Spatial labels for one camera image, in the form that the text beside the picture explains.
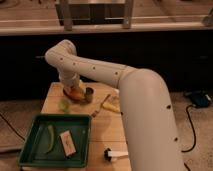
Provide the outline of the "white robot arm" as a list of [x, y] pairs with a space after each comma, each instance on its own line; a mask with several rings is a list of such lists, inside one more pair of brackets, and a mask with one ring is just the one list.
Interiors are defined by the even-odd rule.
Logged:
[[45, 60], [57, 69], [66, 88], [84, 76], [119, 90], [132, 171], [184, 171], [170, 94], [158, 73], [79, 57], [69, 40], [47, 50]]

